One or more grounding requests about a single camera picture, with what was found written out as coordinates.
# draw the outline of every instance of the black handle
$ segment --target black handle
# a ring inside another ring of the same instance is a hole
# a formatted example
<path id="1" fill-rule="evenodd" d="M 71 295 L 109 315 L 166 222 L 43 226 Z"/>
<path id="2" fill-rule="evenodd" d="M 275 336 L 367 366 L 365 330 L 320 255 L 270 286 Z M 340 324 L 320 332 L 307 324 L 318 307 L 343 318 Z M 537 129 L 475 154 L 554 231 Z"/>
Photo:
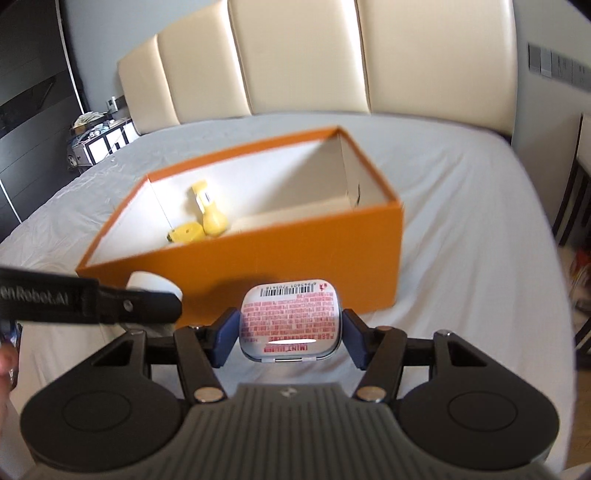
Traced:
<path id="1" fill-rule="evenodd" d="M 118 290 L 98 280 L 0 268 L 0 317 L 46 323 L 174 323 L 182 313 L 172 293 Z"/>

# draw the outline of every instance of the wall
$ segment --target wall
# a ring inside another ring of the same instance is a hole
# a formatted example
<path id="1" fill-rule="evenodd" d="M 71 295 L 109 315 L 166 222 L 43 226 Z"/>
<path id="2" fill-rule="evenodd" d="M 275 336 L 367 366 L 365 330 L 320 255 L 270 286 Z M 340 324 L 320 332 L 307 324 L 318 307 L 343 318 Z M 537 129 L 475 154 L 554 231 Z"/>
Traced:
<path id="1" fill-rule="evenodd" d="M 213 0 L 62 0 L 91 110 L 104 112 L 112 95 L 123 94 L 117 61 L 166 25 Z"/>
<path id="2" fill-rule="evenodd" d="M 149 36 L 213 0 L 63 0 L 74 56 L 92 109 L 122 93 L 117 61 Z M 591 23 L 566 0 L 514 0 L 519 92 L 514 148 L 548 217 L 554 219 L 569 175 L 578 118 L 591 95 L 528 70 L 527 43 L 591 65 Z"/>
<path id="3" fill-rule="evenodd" d="M 540 196 L 550 223 L 560 207 L 582 111 L 591 94 L 528 70 L 527 43 L 591 66 L 591 22 L 566 0 L 514 0 L 519 88 L 513 148 Z"/>

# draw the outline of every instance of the padded headboard panel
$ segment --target padded headboard panel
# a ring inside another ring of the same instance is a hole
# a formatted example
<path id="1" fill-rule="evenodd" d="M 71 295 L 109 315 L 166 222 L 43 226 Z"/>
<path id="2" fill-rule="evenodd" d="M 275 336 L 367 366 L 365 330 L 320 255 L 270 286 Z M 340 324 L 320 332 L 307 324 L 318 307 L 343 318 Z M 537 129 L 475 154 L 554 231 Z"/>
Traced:
<path id="1" fill-rule="evenodd" d="M 511 135 L 512 0 L 222 0 L 119 61 L 139 133 L 281 111 L 428 116 Z"/>

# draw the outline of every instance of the open box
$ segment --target open box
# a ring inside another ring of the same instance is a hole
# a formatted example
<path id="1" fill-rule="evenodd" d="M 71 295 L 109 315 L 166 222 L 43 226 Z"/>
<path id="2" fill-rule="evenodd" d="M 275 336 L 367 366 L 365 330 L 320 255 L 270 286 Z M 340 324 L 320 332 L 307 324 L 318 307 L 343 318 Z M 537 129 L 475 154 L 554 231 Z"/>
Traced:
<path id="1" fill-rule="evenodd" d="M 191 185 L 206 180 L 228 217 L 218 238 L 170 245 L 201 221 Z M 76 271 L 125 287 L 149 271 L 183 291 L 178 325 L 212 322 L 253 286 L 323 278 L 358 313 L 393 305 L 400 200 L 341 128 L 241 145 L 148 174 L 103 225 Z"/>

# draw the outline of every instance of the bed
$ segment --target bed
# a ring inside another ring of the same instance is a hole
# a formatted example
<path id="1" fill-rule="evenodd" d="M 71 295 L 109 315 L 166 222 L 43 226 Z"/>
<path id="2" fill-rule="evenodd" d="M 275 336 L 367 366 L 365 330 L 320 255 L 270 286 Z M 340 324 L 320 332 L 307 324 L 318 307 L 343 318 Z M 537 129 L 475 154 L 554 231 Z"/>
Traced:
<path id="1" fill-rule="evenodd" d="M 506 140 L 517 82 L 512 3 L 414 3 L 230 0 L 167 27 L 119 65 L 143 135 L 31 215 L 0 245 L 0 262 L 73 273 L 145 173 L 341 125 L 405 206 L 396 304 L 364 320 L 416 337 L 453 330 L 544 392 L 560 415 L 547 461 L 560 471 L 574 401 L 570 309 L 540 203 Z M 120 332 L 25 325 L 17 411 Z M 318 364 L 277 367 L 236 346 L 218 373 L 229 394 L 249 381 L 338 381 L 351 393 L 361 377 L 342 348 Z M 154 376 L 178 388 L 169 369 Z M 426 379 L 413 368 L 401 393 Z"/>

